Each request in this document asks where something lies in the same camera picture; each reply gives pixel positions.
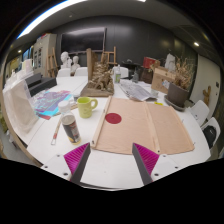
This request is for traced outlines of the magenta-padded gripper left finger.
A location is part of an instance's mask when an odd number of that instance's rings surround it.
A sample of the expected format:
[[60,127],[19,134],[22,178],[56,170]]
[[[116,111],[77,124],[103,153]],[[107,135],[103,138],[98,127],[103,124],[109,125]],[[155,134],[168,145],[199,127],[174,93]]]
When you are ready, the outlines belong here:
[[55,155],[42,169],[79,185],[89,155],[90,144],[85,143],[65,155]]

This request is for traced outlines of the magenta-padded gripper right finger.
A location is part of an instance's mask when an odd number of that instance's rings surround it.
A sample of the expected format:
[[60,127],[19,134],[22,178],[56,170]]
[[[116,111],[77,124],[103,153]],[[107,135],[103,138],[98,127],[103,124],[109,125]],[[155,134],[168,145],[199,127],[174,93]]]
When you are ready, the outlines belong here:
[[137,143],[132,145],[132,154],[135,158],[144,185],[159,180],[181,169],[181,167],[168,155],[158,155]]

